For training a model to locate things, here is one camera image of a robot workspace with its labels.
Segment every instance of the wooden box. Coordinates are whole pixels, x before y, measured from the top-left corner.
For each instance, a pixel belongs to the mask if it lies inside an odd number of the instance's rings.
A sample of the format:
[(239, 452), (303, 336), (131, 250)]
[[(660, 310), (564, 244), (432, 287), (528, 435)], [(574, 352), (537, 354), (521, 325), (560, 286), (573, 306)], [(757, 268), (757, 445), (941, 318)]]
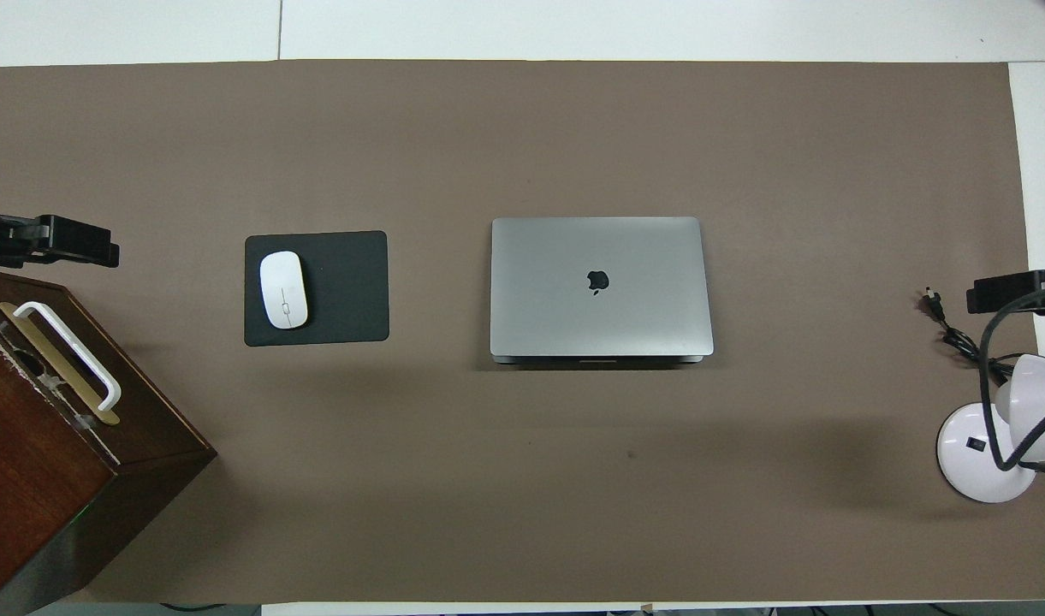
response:
[(87, 585), (214, 455), (65, 288), (0, 273), (0, 615)]

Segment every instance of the plug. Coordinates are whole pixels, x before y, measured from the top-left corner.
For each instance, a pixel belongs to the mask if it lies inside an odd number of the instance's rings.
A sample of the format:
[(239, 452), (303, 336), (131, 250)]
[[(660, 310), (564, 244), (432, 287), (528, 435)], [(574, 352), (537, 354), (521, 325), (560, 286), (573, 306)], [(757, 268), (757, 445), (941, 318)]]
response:
[(930, 288), (925, 288), (925, 296), (922, 297), (922, 303), (925, 303), (925, 307), (928, 309), (929, 315), (936, 319), (938, 322), (945, 323), (946, 318), (944, 316), (944, 305), (940, 304), (940, 293), (933, 291)]

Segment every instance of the lamp base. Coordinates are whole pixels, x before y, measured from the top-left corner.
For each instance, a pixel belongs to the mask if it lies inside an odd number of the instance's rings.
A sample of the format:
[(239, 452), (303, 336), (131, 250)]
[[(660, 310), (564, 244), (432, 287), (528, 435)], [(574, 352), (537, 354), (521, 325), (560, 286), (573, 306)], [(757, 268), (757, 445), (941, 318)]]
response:
[[(1008, 425), (995, 412), (1000, 451), (1012, 452)], [(1023, 495), (1036, 472), (1026, 467), (1000, 471), (991, 453), (982, 405), (973, 403), (950, 414), (940, 426), (936, 459), (940, 473), (960, 495), (982, 503), (1003, 503)]]

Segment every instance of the laptop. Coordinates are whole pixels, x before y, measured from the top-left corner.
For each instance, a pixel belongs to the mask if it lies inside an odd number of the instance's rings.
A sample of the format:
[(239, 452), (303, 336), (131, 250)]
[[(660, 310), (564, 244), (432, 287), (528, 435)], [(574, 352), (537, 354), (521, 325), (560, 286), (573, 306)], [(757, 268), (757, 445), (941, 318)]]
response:
[(491, 223), (495, 362), (694, 363), (711, 353), (697, 219)]

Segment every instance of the apple logo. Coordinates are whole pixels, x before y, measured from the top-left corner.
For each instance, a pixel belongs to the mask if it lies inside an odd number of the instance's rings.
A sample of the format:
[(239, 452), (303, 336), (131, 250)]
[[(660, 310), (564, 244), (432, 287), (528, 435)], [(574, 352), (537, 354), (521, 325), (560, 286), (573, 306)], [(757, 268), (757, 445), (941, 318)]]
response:
[(594, 290), (594, 295), (598, 295), (598, 292), (609, 286), (609, 276), (606, 276), (605, 272), (588, 273), (587, 280), (591, 281), (591, 284), (587, 289)]

